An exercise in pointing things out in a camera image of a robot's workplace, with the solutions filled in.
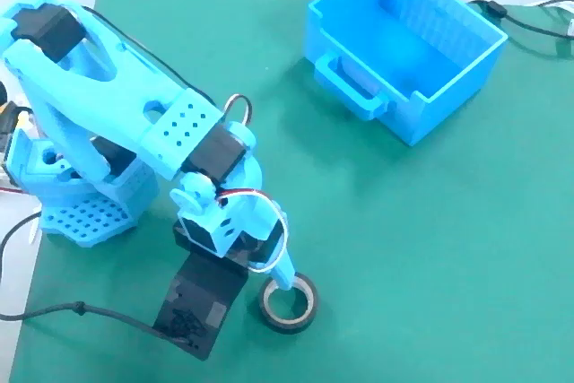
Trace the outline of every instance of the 3d printed robot arm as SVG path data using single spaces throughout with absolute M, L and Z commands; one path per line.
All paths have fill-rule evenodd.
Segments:
M 234 265 L 236 275 L 233 288 L 223 289 L 219 274 L 219 284 L 200 290 L 221 292 L 211 308 L 193 309 L 200 327 L 214 328 L 196 335 L 214 340 L 248 269 L 272 276 L 260 298 L 269 323 L 285 332 L 310 323 L 317 295 L 291 263 L 285 214 L 260 191 L 256 139 L 247 125 L 224 124 L 224 112 L 204 95 L 181 88 L 78 4 L 21 0 L 0 18 L 0 54 L 48 137 L 32 140 L 16 130 L 4 160 L 14 182 L 42 202 L 44 231 L 90 247 L 136 225 L 158 193 L 155 173 L 165 179 L 183 173 L 170 193 L 180 208 L 178 244 L 203 259 L 193 262 L 204 269 L 200 283 L 209 277 L 206 268 L 220 272 L 221 262 Z M 191 278 L 179 275 L 172 288 L 197 291 Z M 309 306 L 291 322 L 273 314 L 268 298 L 293 286 L 306 293 Z M 169 298 L 182 295 L 173 293 L 166 299 L 169 316 L 161 313 L 156 325 L 181 337 L 169 326 L 194 305 L 174 306 L 178 300 Z

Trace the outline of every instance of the green cutting mat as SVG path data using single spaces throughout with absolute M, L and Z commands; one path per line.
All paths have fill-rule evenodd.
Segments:
M 265 189 L 321 294 L 313 326 L 296 336 L 263 326 L 254 276 L 206 362 L 60 313 L 23 326 L 12 382 L 574 381 L 570 44 L 509 25 L 485 89 L 407 148 L 317 87 L 301 57 L 308 1 L 96 6 L 218 103 L 234 92 L 253 100 Z M 511 12 L 549 29 L 567 22 Z M 45 239 L 28 309 L 85 300 L 152 323 L 186 257 L 167 190 L 122 238 L 88 250 Z

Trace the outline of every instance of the mounting hole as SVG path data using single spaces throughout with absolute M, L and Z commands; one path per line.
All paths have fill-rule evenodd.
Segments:
M 165 108 L 160 104 L 158 100 L 150 100 L 146 102 L 145 106 L 143 107 L 143 114 L 153 125 L 155 125 L 161 116 L 165 114 L 165 111 Z
M 57 161 L 57 155 L 54 149 L 48 148 L 42 153 L 42 161 L 47 165 L 53 165 Z

